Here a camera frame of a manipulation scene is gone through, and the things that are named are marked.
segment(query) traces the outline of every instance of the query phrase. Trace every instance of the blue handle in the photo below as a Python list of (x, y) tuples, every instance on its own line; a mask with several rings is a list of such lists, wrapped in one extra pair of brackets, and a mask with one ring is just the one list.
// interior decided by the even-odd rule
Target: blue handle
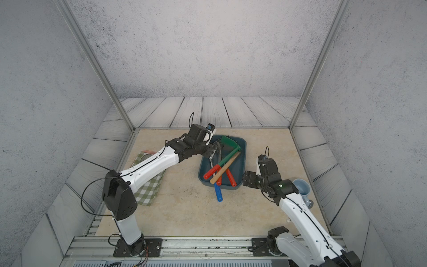
[(215, 194), (216, 194), (216, 199), (218, 200), (218, 202), (221, 202), (222, 201), (221, 188), (216, 183), (215, 183)]

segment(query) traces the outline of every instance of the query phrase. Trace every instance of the wooden handle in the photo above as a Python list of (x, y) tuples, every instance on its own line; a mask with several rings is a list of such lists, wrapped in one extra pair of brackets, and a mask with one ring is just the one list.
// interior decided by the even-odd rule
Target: wooden handle
[(233, 163), (233, 161), (240, 155), (240, 151), (237, 151), (236, 154), (234, 154), (227, 163), (224, 164), (224, 166), (215, 174), (214, 177), (211, 179), (211, 184), (214, 184), (221, 176), (222, 174), (230, 167), (230, 165)]

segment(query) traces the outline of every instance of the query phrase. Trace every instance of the wooden plank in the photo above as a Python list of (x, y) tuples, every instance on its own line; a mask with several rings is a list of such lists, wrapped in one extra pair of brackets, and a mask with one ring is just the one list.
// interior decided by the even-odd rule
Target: wooden plank
[(156, 110), (141, 124), (141, 127), (167, 128), (182, 104), (183, 97), (167, 97)]
[(112, 170), (117, 167), (125, 146), (122, 141), (92, 139), (82, 159)]
[(82, 209), (80, 197), (68, 185), (59, 192), (47, 215), (64, 254), (75, 236), (85, 234), (93, 217)]
[(362, 260), (369, 218), (354, 192), (348, 196), (331, 227), (334, 234), (342, 236), (347, 249)]
[[(129, 112), (131, 109), (136, 107), (139, 103), (144, 101), (144, 97), (136, 97), (136, 98), (124, 98), (121, 100), (121, 103), (126, 110), (126, 112)], [(117, 110), (116, 106), (113, 104), (108, 111), (107, 115), (104, 118), (104, 121), (106, 120), (121, 120), (123, 119), (120, 115), (119, 111)]]
[(300, 150), (326, 144), (317, 127), (295, 127), (292, 132)]
[(59, 266), (61, 248), (46, 215), (43, 215), (22, 249), (22, 267)]
[[(68, 178), (67, 184), (81, 196), (83, 190), (90, 182), (105, 177), (107, 172), (109, 170), (81, 159)], [(91, 184), (85, 191), (83, 200), (93, 210), (96, 210), (101, 202), (103, 185), (104, 180), (101, 180)]]
[(339, 165), (313, 181), (320, 203), (329, 222), (338, 213), (351, 187)]
[(308, 112), (301, 112), (295, 126), (315, 127), (316, 123)]
[[(299, 97), (293, 97), (293, 98), (295, 98), (296, 99), (296, 102), (298, 103), (299, 102)], [(308, 109), (307, 109), (307, 107), (304, 105), (304, 107), (302, 108), (302, 111), (304, 111), (304, 112), (308, 112)]]
[(231, 127), (227, 111), (221, 97), (204, 97), (202, 110), (202, 124), (207, 126), (209, 123), (215, 127)]
[(200, 124), (202, 118), (203, 97), (186, 97), (171, 124), (171, 128), (188, 127), (188, 119), (194, 112), (193, 123)]
[(393, 267), (393, 261), (372, 223), (369, 224), (362, 267)]
[(338, 163), (327, 144), (301, 150), (301, 155), (313, 180)]
[(109, 120), (101, 123), (94, 138), (127, 141), (131, 135), (131, 131), (126, 126), (124, 120)]
[(141, 124), (153, 113), (153, 111), (156, 110), (156, 108), (163, 102), (164, 99), (164, 97), (147, 98), (134, 107), (131, 111), (129, 111), (128, 116), (135, 127), (140, 127)]
[(252, 113), (257, 117), (264, 127), (283, 126), (288, 127), (289, 121), (275, 111), (267, 102), (260, 97), (242, 97)]
[(288, 121), (295, 113), (298, 99), (294, 97), (261, 97)]
[[(262, 99), (289, 121), (291, 121), (299, 101), (296, 97), (262, 97)], [(306, 112), (301, 112), (296, 126), (316, 126), (307, 108), (304, 108), (303, 111)]]
[(223, 97), (222, 99), (232, 127), (261, 127), (261, 123), (241, 97)]

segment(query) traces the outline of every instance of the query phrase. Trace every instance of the gray wall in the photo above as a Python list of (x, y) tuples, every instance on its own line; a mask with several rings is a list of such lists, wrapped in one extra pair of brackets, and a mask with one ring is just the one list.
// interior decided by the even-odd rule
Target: gray wall
[(119, 97), (300, 95), (338, 0), (69, 0)]
[(354, 1), (307, 104), (396, 266), (427, 262), (426, 14)]
[(0, 266), (8, 266), (111, 101), (52, 0), (1, 1), (0, 36)]

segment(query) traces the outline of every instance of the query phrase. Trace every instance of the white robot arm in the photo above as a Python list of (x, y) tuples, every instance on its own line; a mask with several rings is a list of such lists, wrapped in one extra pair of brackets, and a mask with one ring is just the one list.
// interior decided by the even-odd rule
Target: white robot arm
[(323, 229), (305, 205), (298, 189), (290, 180), (282, 180), (276, 162), (260, 155), (257, 172), (246, 171), (243, 186), (261, 189), (285, 212), (304, 238), (308, 249), (289, 230), (281, 226), (268, 232), (270, 253), (289, 256), (299, 267), (360, 267), (354, 252), (345, 252)]
[(215, 134), (215, 126), (206, 128), (193, 124), (188, 134), (172, 139), (157, 153), (141, 163), (123, 170), (120, 174), (112, 170), (105, 176), (102, 199), (113, 214), (120, 237), (128, 251), (141, 253), (144, 237), (135, 219), (137, 202), (134, 193), (161, 171), (187, 159), (201, 154), (212, 158), (216, 147), (210, 144)]

